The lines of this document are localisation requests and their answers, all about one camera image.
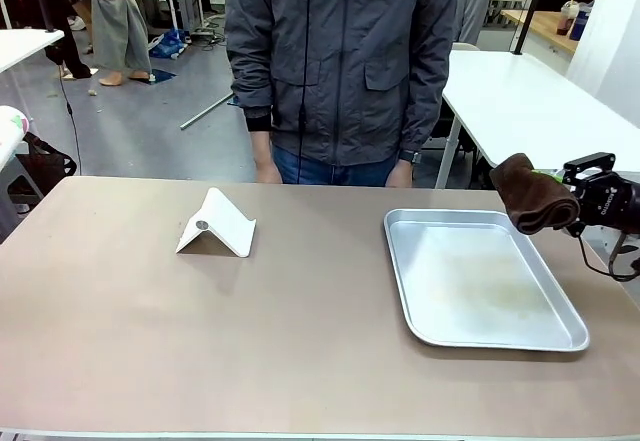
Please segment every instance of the bare foot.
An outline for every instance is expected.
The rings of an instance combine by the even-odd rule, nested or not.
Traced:
[[[149,79],[149,73],[144,71],[134,71],[129,75],[129,79]]]
[[[100,84],[103,86],[120,86],[122,84],[122,73],[111,73],[106,78],[100,79]]]

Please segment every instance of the blue jeans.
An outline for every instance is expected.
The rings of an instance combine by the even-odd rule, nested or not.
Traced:
[[[282,182],[298,184],[298,156],[277,146],[273,146],[272,153]],[[300,184],[384,187],[396,161],[397,157],[392,156],[379,163],[332,166],[302,158]]]

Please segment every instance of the blue plastic bag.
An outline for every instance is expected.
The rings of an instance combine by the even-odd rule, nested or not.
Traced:
[[[161,59],[177,59],[187,47],[184,40],[184,31],[171,29],[149,43],[149,56]]]

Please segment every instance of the black pants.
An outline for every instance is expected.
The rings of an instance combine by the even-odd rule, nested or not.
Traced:
[[[80,61],[76,41],[73,39],[73,33],[67,21],[67,13],[70,10],[69,0],[45,0],[45,4],[49,8],[53,27],[64,33],[64,38],[60,42],[45,48],[47,57],[56,64],[64,61],[74,78],[90,77],[91,71]],[[22,6],[31,27],[44,29],[44,19],[38,0],[22,0]]]

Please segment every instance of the wide-leg gray pants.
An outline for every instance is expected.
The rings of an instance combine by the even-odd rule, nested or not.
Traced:
[[[151,73],[147,27],[136,0],[92,0],[96,65]]]
[[[458,0],[454,25],[456,42],[478,44],[488,7],[489,0]]]

